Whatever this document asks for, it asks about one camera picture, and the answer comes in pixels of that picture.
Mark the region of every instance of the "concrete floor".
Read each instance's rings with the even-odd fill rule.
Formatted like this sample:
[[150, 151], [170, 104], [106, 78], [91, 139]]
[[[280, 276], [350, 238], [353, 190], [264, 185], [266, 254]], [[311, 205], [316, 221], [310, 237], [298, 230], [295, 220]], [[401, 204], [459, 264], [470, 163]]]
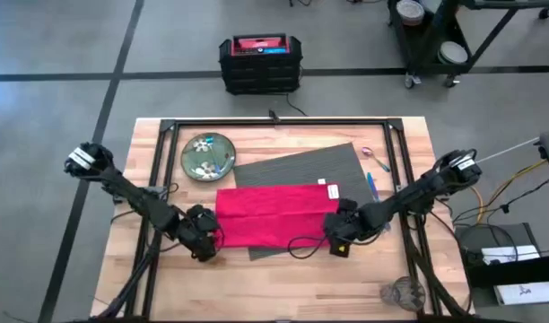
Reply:
[[[0, 1], [0, 74], [110, 73], [134, 2]], [[461, 10], [466, 37], [481, 43], [503, 12]], [[549, 22], [518, 13], [479, 65], [549, 65]], [[278, 32], [303, 43], [305, 68], [401, 67], [384, 3], [314, 0], [146, 0], [126, 72], [218, 70], [218, 45], [233, 34]], [[549, 74], [471, 74], [448, 90], [428, 78], [411, 91], [402, 76], [304, 77], [292, 102], [311, 116], [425, 116], [436, 154], [474, 147], [480, 157], [549, 130]], [[77, 181], [62, 163], [90, 140], [108, 81], [0, 83], [0, 322], [34, 321], [43, 301]], [[219, 79], [124, 81], [118, 86], [103, 143], [123, 168], [138, 117], [294, 116], [283, 98], [233, 97]], [[526, 146], [482, 164], [485, 196], [513, 172], [537, 161]], [[542, 168], [521, 179], [508, 200], [549, 178]], [[92, 304], [112, 205], [90, 189], [54, 321], [85, 318]], [[456, 195], [457, 211], [475, 205]], [[496, 223], [529, 222], [549, 249], [549, 186]], [[549, 322], [545, 306], [477, 308], [488, 318]]]

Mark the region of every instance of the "blue pen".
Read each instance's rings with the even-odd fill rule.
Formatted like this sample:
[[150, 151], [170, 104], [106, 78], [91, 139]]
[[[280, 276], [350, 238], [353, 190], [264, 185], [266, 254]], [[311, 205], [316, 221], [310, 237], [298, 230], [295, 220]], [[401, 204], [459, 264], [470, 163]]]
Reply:
[[[374, 185], [374, 179], [372, 178], [372, 174], [370, 174], [369, 172], [366, 173], [366, 180], [368, 180], [368, 185], [370, 185], [370, 190], [372, 191], [372, 195], [374, 196], [374, 201], [380, 202], [379, 192], [376, 189], [376, 185]], [[390, 231], [390, 223], [386, 223], [386, 225], [384, 225], [384, 229], [386, 229], [386, 231]]]

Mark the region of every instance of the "wheel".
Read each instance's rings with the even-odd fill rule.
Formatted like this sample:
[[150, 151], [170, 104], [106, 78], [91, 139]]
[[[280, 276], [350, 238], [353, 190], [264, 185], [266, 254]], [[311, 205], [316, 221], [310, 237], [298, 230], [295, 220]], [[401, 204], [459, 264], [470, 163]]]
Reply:
[[456, 76], [448, 75], [446, 76], [446, 80], [444, 80], [444, 83], [442, 83], [442, 85], [444, 85], [447, 88], [453, 88], [458, 83], [459, 82], [456, 82]]
[[540, 14], [537, 16], [537, 18], [547, 19], [549, 17], [548, 11], [549, 11], [549, 9], [547, 9], [547, 8], [544, 8], [544, 9], [540, 10]]
[[406, 89], [410, 90], [414, 87], [414, 85], [415, 83], [412, 76], [407, 75], [404, 79], [404, 86], [406, 87]]

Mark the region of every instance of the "black case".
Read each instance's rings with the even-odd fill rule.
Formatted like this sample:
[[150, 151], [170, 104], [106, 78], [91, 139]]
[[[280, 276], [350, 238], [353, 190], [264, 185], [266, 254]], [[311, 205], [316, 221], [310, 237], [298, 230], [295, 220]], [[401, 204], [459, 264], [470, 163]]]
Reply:
[[[234, 39], [281, 37], [284, 34], [235, 36]], [[222, 80], [231, 94], [288, 93], [299, 88], [301, 42], [290, 36], [289, 53], [232, 56], [231, 43], [225, 40], [220, 49]]]

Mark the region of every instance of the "label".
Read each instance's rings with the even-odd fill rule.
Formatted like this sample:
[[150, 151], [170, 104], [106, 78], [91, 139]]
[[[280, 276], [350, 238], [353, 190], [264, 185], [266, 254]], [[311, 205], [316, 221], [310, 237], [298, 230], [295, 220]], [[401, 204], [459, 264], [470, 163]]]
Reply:
[[95, 162], [95, 159], [93, 157], [91, 157], [88, 153], [86, 153], [83, 149], [79, 147], [75, 148], [74, 153], [83, 158], [89, 164], [93, 164]]
[[330, 198], [330, 199], [337, 199], [338, 198], [338, 185], [337, 184], [328, 185], [327, 189], [328, 189], [328, 198]]
[[84, 161], [75, 153], [70, 153], [69, 158], [71, 158], [74, 162], [77, 162], [79, 166], [85, 168], [86, 170], [89, 170], [92, 167], [87, 161]]
[[464, 170], [464, 169], [466, 169], [466, 168], [468, 168], [468, 167], [470, 167], [470, 166], [472, 166], [472, 165], [474, 165], [474, 164], [475, 164], [475, 162], [474, 162], [473, 160], [469, 159], [469, 160], [467, 160], [467, 161], [463, 161], [462, 163], [460, 163], [460, 164], [457, 166], [457, 168], [458, 168], [459, 170]]

